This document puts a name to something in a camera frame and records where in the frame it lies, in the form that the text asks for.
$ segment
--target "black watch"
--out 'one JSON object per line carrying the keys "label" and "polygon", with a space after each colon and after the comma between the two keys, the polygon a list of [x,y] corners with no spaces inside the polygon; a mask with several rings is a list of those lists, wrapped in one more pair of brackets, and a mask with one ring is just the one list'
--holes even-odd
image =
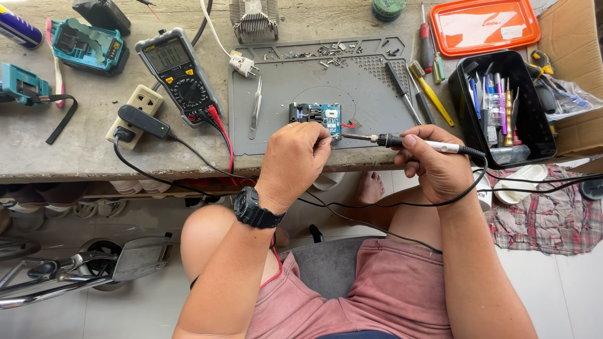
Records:
{"label": "black watch", "polygon": [[274,214],[258,203],[257,191],[244,187],[235,200],[236,219],[258,229],[273,229],[283,220],[285,213]]}

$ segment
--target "blue circuit board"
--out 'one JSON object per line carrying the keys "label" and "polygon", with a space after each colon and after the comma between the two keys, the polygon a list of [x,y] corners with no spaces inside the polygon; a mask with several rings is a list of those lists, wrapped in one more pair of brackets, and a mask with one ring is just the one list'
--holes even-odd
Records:
{"label": "blue circuit board", "polygon": [[336,140],[341,139],[341,105],[339,104],[310,104],[310,115],[316,113],[323,114],[323,126],[331,132],[331,135],[338,135]]}

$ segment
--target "power strip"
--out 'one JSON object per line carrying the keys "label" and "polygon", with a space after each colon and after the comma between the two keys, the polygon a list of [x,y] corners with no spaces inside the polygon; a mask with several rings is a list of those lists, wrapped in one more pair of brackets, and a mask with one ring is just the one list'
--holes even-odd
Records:
{"label": "power strip", "polygon": [[[157,113],[162,103],[163,97],[144,85],[138,85],[138,87],[128,100],[129,105],[138,107],[138,109],[145,112],[146,114],[149,114],[150,116],[154,116],[155,113]],[[120,117],[118,117],[107,132],[107,135],[105,136],[108,141],[113,142],[113,140],[115,140],[115,137],[113,137],[113,132],[119,126],[127,128],[136,134],[134,136],[134,139],[132,139],[132,141],[130,142],[124,142],[123,140],[119,141],[119,145],[121,147],[126,148],[128,150],[133,150],[134,146],[136,146],[136,143],[138,142],[144,131],[139,129],[138,127],[134,127],[128,124],[127,122],[123,121]]]}

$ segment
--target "knee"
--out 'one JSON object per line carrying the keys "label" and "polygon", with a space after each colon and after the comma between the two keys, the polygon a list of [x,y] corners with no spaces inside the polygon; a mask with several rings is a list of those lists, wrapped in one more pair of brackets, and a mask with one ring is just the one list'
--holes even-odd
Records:
{"label": "knee", "polygon": [[182,228],[182,238],[188,238],[203,233],[226,234],[235,221],[235,213],[222,205],[213,204],[202,207],[191,214]]}

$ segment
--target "orange tray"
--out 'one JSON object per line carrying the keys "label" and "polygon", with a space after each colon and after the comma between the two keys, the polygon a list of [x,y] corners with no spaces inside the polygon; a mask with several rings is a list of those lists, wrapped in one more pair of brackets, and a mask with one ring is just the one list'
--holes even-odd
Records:
{"label": "orange tray", "polygon": [[497,51],[540,40],[529,0],[462,0],[431,8],[442,54],[449,57]]}

